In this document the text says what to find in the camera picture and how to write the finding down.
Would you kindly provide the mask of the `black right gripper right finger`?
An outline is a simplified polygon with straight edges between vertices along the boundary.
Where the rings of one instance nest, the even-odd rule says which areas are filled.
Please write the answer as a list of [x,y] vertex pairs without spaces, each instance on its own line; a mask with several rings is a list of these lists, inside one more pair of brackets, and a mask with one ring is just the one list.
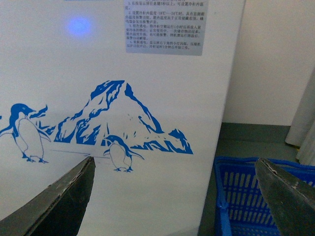
[[255,163],[260,191],[282,236],[315,234],[315,188],[271,161]]

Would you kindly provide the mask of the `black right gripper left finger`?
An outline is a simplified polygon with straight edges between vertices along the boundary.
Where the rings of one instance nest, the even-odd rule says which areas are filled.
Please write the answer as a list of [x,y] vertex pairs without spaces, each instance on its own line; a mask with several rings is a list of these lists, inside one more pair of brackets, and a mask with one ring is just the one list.
[[2,236],[76,236],[90,200],[95,160],[87,157],[1,220]]

